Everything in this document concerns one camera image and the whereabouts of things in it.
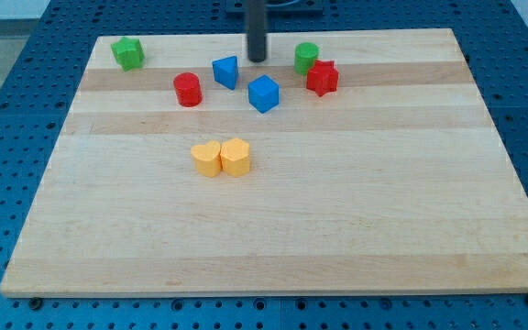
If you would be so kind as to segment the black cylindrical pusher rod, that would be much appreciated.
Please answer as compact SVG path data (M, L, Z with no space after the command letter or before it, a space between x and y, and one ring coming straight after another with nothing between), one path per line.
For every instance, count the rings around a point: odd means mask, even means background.
M267 6L265 0L246 1L247 57L258 63L267 58Z

